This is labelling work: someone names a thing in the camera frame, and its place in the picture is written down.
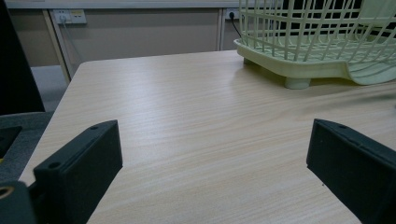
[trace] black cable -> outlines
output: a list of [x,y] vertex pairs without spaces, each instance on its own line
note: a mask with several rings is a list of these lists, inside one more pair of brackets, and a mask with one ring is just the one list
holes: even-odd
[[236,29],[235,24],[233,23],[233,18],[235,17],[235,14],[233,14],[233,12],[230,12],[230,19],[231,19],[231,23],[233,24],[233,28],[235,28],[235,31],[238,33],[239,37],[241,37],[241,34],[239,34],[238,29]]

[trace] wooden tabletop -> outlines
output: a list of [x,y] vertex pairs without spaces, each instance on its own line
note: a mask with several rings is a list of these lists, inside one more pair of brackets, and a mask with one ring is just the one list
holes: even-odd
[[84,63],[21,180],[117,119],[124,167],[91,223],[359,223],[306,168],[313,120],[396,149],[396,82],[283,81],[235,51]]

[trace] plastic basket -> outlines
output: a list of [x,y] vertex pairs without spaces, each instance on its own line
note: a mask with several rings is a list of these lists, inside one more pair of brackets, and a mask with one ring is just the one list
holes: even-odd
[[239,6],[238,53],[286,77],[287,88],[307,88],[318,77],[361,85],[396,78],[394,0],[240,0]]

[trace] white cable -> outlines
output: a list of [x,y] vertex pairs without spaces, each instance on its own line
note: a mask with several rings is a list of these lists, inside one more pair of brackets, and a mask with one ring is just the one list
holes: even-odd
[[64,30],[66,31],[67,38],[69,38],[70,43],[72,44],[72,47],[73,47],[74,50],[76,51],[76,53],[77,53],[77,55],[78,55],[80,61],[81,61],[82,63],[84,63],[84,62],[85,62],[84,59],[82,58],[81,54],[79,53],[78,48],[76,47],[76,44],[75,44],[75,42],[73,41],[73,38],[72,38],[72,36],[71,36],[70,33],[69,33],[69,30],[67,30],[67,26],[66,26],[66,17],[65,17],[65,16],[62,16],[62,17],[60,17],[59,19],[60,19],[62,25],[64,26]]

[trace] white wall socket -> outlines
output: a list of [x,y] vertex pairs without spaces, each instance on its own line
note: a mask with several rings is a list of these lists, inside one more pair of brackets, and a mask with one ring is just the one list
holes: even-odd
[[83,9],[54,9],[56,23],[87,23]]
[[239,20],[239,8],[238,7],[229,7],[225,11],[225,19],[230,20],[230,13],[233,13],[233,19]]

